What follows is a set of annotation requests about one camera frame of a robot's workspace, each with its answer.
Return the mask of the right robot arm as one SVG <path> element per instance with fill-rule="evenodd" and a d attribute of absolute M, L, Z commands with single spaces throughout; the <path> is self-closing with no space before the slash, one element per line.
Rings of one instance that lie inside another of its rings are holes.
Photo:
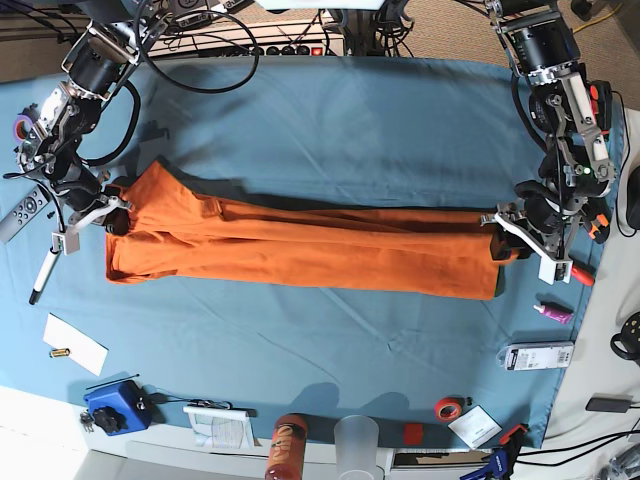
<path fill-rule="evenodd" d="M 115 160 L 128 146 L 137 126 L 141 98 L 130 76 L 166 32 L 176 16 L 170 1 L 63 1 L 65 11 L 89 19 L 76 34 L 62 63 L 66 78 L 40 105 L 25 108 L 14 124 L 19 144 L 18 169 L 9 178 L 35 183 L 1 221 L 1 241 L 11 241 L 45 206 L 69 207 L 70 218 L 59 216 L 55 252 L 72 252 L 81 229 L 101 226 L 124 235 L 129 229 L 131 204 L 95 174 L 97 167 Z M 84 136 L 92 133 L 111 100 L 123 89 L 133 100 L 129 125 L 113 152 L 85 159 L 78 153 Z"/>

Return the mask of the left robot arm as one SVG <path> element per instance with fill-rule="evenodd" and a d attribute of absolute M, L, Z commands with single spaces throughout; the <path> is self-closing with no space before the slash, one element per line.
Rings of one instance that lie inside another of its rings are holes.
<path fill-rule="evenodd" d="M 538 277 L 567 283 L 578 230 L 598 244 L 609 235 L 606 197 L 616 180 L 609 157 L 612 91 L 588 81 L 580 50 L 554 1 L 487 1 L 491 26 L 509 59 L 511 95 L 544 158 L 535 180 L 514 188 L 512 203 L 482 217 L 498 229 L 496 260 L 536 254 Z"/>

